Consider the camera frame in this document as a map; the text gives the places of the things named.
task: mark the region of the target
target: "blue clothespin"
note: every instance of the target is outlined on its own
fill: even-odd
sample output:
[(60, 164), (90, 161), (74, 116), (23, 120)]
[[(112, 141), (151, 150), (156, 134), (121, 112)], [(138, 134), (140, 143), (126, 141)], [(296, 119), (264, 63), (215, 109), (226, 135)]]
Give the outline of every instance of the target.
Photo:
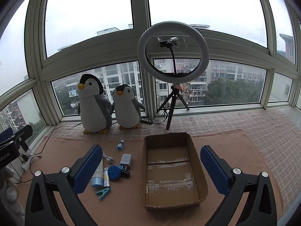
[(102, 200), (110, 191), (111, 191), (110, 188), (105, 188), (100, 191), (97, 191), (95, 194), (100, 195), (99, 200)]

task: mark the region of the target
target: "cap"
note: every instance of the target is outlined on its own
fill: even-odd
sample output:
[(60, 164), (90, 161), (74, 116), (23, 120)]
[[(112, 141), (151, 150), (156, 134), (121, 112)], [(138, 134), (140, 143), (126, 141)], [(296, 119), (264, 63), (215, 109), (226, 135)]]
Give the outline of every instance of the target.
[(103, 187), (102, 177), (93, 177), (91, 179), (91, 187), (92, 188), (102, 188)]

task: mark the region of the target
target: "beige stuffed toy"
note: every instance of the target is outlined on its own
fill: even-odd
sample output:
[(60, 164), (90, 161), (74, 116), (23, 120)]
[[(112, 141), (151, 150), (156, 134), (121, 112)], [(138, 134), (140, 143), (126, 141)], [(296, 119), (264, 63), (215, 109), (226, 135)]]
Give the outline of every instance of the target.
[(5, 176), (3, 189), (5, 190), (5, 195), (9, 202), (9, 207), (15, 214), (24, 216), (25, 210), (17, 200), (20, 193), (13, 182), (10, 180), (10, 178), (14, 176), (14, 171), (8, 166), (4, 167), (3, 171)]

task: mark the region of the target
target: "remote control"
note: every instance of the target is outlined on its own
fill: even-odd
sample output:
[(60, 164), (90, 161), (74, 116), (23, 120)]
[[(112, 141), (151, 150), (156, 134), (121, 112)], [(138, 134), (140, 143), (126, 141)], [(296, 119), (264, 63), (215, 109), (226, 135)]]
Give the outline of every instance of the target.
[(150, 124), (150, 125), (153, 124), (153, 121), (150, 120), (150, 119), (141, 118), (140, 121), (141, 121), (141, 122), (145, 122), (145, 123)]

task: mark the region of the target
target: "cardboard box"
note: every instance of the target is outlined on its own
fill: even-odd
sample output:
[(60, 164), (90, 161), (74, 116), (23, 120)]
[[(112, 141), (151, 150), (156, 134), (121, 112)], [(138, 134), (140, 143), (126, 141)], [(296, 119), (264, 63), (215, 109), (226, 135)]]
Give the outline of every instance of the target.
[(168, 133), (144, 139), (141, 202), (146, 209), (191, 206), (204, 201), (207, 181), (192, 138)]

